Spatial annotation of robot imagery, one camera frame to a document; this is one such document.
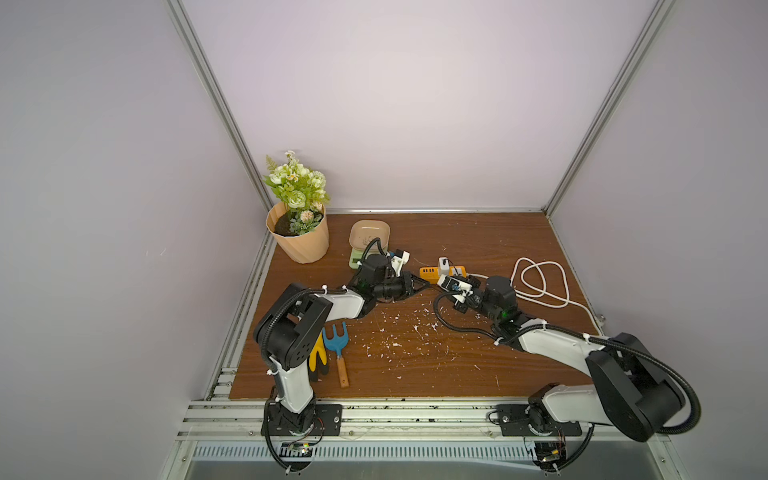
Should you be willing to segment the orange power strip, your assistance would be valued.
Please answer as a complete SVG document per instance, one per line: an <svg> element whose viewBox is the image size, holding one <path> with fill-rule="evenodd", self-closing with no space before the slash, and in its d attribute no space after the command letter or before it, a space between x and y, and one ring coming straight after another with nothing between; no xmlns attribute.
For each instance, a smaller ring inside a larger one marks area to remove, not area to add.
<svg viewBox="0 0 768 480"><path fill-rule="evenodd" d="M442 276L466 277L467 271L464 266L450 266L446 268L427 266L419 269L419 277L430 284L437 284Z"/></svg>

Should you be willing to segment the white usb charger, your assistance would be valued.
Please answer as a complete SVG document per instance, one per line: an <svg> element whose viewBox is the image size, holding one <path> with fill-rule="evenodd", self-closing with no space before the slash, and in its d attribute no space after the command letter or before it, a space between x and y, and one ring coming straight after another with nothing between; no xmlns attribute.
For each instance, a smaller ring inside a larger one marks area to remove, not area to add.
<svg viewBox="0 0 768 480"><path fill-rule="evenodd" d="M438 274L440 276L451 274L451 264L447 257L440 257L438 259Z"/></svg>

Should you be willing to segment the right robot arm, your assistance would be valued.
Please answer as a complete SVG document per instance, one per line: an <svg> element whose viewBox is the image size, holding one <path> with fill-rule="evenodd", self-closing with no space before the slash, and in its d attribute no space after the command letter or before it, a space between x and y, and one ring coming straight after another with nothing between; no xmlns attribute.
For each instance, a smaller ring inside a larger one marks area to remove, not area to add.
<svg viewBox="0 0 768 480"><path fill-rule="evenodd" d="M525 314L510 280L443 275L440 299L455 310L473 310L492 323L486 336L497 346L547 357L590 378L579 386L548 384L528 400L529 430L553 434L565 424L612 426L626 437L645 442L656 434L680 435L702 418L701 401L677 371L651 355L635 336L614 337L577 332Z"/></svg>

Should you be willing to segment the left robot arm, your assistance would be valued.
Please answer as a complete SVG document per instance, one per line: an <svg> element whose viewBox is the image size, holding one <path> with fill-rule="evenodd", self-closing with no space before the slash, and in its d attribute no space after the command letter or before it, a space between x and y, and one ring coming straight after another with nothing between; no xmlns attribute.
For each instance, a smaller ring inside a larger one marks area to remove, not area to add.
<svg viewBox="0 0 768 480"><path fill-rule="evenodd" d="M405 263L404 251L372 254L337 289L296 282L286 287L254 332L268 374L275 378L279 417L302 430L313 417L309 360L327 322L362 319L382 302L403 301L429 288L427 280L402 268Z"/></svg>

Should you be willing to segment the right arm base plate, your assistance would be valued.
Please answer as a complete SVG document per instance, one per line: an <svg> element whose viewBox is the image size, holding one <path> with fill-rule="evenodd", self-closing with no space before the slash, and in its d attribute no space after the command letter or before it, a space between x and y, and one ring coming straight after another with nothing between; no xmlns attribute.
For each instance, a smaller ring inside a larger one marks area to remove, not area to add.
<svg viewBox="0 0 768 480"><path fill-rule="evenodd" d="M558 422L541 407L532 404L499 404L495 408L496 424L504 437L580 437L577 422Z"/></svg>

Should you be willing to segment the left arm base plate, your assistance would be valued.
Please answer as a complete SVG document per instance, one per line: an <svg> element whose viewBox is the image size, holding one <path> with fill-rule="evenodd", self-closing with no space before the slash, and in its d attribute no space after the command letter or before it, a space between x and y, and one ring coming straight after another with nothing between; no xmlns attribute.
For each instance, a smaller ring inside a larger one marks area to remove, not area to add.
<svg viewBox="0 0 768 480"><path fill-rule="evenodd" d="M341 404L310 403L301 413L294 413L280 403L270 402L261 427L262 436L338 436L341 430Z"/></svg>

